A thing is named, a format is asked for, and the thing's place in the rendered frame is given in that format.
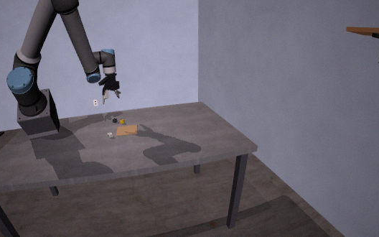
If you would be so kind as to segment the tan square mat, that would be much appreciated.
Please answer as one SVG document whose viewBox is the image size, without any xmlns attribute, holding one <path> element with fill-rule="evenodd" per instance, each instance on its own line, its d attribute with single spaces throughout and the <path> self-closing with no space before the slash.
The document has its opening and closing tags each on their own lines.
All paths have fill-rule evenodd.
<svg viewBox="0 0 379 237">
<path fill-rule="evenodd" d="M 118 126 L 116 136 L 137 134 L 137 125 L 132 126 Z"/>
</svg>

